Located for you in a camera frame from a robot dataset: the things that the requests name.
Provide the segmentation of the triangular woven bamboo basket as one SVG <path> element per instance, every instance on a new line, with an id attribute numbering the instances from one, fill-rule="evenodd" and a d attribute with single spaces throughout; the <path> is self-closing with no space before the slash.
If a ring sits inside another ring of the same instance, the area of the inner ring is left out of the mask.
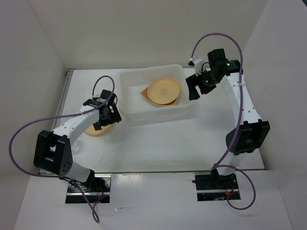
<path id="1" fill-rule="evenodd" d="M 141 96 L 142 96 L 147 102 L 149 102 L 149 103 L 151 103 L 151 104 L 153 104 L 153 105 L 165 107 L 165 106 L 174 106 L 174 105 L 177 104 L 177 99 L 175 99 L 175 100 L 173 100 L 172 102 L 167 103 L 167 104 L 158 104 L 158 103 L 155 103 L 155 102 L 153 102 L 153 101 L 148 97 L 147 91 L 148 91 L 148 88 L 146 87 L 143 91 L 141 91 Z"/>

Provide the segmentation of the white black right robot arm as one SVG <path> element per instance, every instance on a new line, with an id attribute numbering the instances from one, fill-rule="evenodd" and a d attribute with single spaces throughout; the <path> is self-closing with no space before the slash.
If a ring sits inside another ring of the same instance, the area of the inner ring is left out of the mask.
<path id="1" fill-rule="evenodd" d="M 186 78 L 186 83 L 191 101 L 210 93 L 220 84 L 235 117 L 235 128 L 225 138 L 227 153 L 210 172 L 212 187 L 220 189 L 234 178 L 235 169 L 244 156 L 262 145 L 271 127 L 253 105 L 240 61 L 228 60 L 223 49 L 215 49 L 208 53 L 208 64 L 210 69 L 206 70 L 202 59 L 190 58 L 189 66 L 194 68 L 195 73 Z"/>

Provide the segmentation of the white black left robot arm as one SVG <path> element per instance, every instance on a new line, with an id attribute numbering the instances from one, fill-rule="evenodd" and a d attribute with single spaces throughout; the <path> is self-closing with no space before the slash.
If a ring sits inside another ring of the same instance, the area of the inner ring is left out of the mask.
<path id="1" fill-rule="evenodd" d="M 80 116 L 51 131 L 41 131 L 37 136 L 34 166 L 61 178 L 73 179 L 86 192 L 102 186 L 102 180 L 95 177 L 93 170 L 73 161 L 72 146 L 85 131 L 90 135 L 101 134 L 122 120 L 116 98 L 113 92 L 102 90 L 100 96 L 83 103 Z"/>

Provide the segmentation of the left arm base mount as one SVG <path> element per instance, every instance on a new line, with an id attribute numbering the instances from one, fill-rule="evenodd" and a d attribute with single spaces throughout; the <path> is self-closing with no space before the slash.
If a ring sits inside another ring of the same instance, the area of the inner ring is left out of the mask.
<path id="1" fill-rule="evenodd" d="M 111 174 L 97 174 L 96 177 L 101 181 L 98 184 L 93 185 L 92 188 L 86 188 L 79 182 L 78 185 L 91 204 L 94 204 L 96 201 L 98 201 L 98 203 L 110 203 Z M 86 201 L 80 190 L 76 186 L 69 184 L 65 203 L 85 204 Z"/>

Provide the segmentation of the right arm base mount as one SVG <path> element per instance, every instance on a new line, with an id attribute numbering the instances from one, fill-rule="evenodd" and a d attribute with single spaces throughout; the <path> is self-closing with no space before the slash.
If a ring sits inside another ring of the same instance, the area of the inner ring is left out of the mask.
<path id="1" fill-rule="evenodd" d="M 219 175 L 217 170 L 196 172 L 192 183 L 196 186 L 197 200 L 223 201 L 228 196 L 229 200 L 240 200 L 239 187 L 236 175 Z"/>

